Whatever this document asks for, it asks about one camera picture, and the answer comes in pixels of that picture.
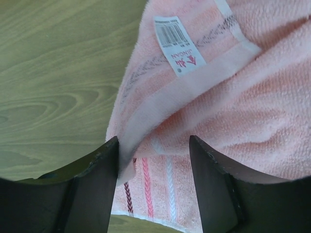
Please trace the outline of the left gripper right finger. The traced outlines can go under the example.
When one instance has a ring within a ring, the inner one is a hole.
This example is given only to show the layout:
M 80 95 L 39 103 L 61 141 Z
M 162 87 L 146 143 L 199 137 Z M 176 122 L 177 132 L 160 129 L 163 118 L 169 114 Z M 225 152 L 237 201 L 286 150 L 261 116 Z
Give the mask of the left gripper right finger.
M 310 177 L 287 180 L 256 171 L 194 135 L 189 147 L 203 232 L 310 232 Z

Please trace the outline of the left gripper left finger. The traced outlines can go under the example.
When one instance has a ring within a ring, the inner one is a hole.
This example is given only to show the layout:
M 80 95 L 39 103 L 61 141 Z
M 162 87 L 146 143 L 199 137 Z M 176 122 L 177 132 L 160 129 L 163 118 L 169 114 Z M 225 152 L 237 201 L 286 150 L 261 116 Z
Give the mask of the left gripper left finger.
M 119 142 L 37 179 L 0 181 L 3 233 L 105 233 L 118 177 Z

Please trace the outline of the pink towel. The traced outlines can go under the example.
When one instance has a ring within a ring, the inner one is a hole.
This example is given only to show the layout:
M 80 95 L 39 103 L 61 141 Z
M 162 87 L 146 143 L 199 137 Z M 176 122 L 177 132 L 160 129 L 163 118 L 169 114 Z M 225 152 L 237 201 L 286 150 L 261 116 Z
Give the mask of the pink towel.
M 179 17 L 207 64 L 177 77 L 155 16 Z M 191 135 L 260 172 L 310 175 L 310 1 L 147 2 L 106 133 L 120 144 L 112 214 L 200 232 Z

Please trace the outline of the white towel label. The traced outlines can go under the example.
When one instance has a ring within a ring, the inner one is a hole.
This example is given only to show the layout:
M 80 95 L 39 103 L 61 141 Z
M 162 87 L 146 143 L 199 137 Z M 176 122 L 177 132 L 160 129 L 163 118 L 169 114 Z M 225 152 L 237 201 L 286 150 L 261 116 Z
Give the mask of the white towel label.
M 154 26 L 160 48 L 177 77 L 207 64 L 179 17 L 155 16 Z

